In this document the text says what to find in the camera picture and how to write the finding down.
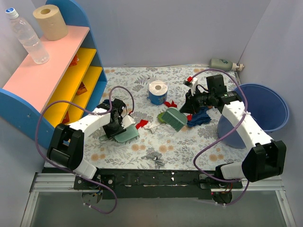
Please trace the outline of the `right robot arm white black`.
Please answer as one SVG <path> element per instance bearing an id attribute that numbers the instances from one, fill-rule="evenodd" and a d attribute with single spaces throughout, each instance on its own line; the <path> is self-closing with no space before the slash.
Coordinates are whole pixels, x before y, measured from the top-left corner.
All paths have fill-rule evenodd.
<path id="1" fill-rule="evenodd" d="M 281 175 L 285 163 L 285 143 L 281 140 L 275 141 L 260 128 L 247 111 L 244 96 L 236 91 L 228 91 L 221 74 L 209 76 L 206 81 L 207 91 L 200 92 L 197 78 L 188 77 L 184 80 L 184 84 L 190 89 L 185 95 L 185 104 L 179 111 L 196 114 L 201 107 L 217 108 L 222 117 L 232 125 L 232 129 L 222 139 L 236 132 L 249 151 L 241 162 L 217 166 L 213 175 L 215 184 L 225 188 L 231 181 L 242 178 L 256 182 Z"/>

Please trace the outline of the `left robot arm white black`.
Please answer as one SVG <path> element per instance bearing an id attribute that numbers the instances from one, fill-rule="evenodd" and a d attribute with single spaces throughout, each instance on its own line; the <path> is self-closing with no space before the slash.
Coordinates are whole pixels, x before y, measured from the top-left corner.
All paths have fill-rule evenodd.
<path id="1" fill-rule="evenodd" d="M 84 158 L 85 139 L 99 128 L 104 129 L 109 139 L 126 131 L 121 116 L 126 104 L 120 99 L 114 99 L 111 104 L 109 113 L 110 105 L 101 103 L 93 111 L 97 114 L 88 114 L 69 125 L 57 125 L 47 151 L 49 160 L 85 177 L 84 183 L 90 189 L 98 188 L 101 178 L 96 174 L 97 168 Z"/>

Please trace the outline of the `green dustpan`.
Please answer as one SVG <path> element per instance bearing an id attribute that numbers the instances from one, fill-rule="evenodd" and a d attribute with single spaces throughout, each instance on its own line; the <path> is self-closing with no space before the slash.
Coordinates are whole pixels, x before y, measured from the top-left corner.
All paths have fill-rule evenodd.
<path id="1" fill-rule="evenodd" d="M 137 128 L 134 125 L 131 125 L 126 128 L 125 132 L 122 132 L 119 135 L 116 135 L 112 138 L 112 140 L 118 142 L 118 143 L 126 143 L 128 141 L 131 141 L 133 139 L 137 139 L 140 136 Z"/>

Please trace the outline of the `green hand brush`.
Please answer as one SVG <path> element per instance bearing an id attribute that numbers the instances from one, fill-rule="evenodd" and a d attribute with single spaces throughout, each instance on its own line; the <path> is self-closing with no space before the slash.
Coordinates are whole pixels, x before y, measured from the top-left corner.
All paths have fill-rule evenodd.
<path id="1" fill-rule="evenodd" d="M 180 131 L 187 124 L 187 117 L 175 107 L 169 107 L 161 118 L 176 132 Z"/>

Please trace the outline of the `white paper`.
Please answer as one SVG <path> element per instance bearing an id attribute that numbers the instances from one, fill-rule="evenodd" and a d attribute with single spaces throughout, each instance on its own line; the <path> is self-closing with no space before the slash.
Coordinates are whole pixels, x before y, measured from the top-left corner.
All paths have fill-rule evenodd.
<path id="1" fill-rule="evenodd" d="M 157 125 L 151 122 L 148 122 L 144 127 L 145 130 L 149 130 L 152 134 L 154 134 L 157 130 Z"/>

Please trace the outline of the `grey paper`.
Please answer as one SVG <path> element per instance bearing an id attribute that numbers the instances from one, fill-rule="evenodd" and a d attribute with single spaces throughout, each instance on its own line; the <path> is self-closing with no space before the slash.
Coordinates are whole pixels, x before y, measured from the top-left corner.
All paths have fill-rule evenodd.
<path id="1" fill-rule="evenodd" d="M 165 163 L 162 161 L 161 158 L 162 154 L 158 152 L 152 152 L 141 157 L 141 159 L 148 159 L 154 161 L 157 166 L 165 166 Z"/>

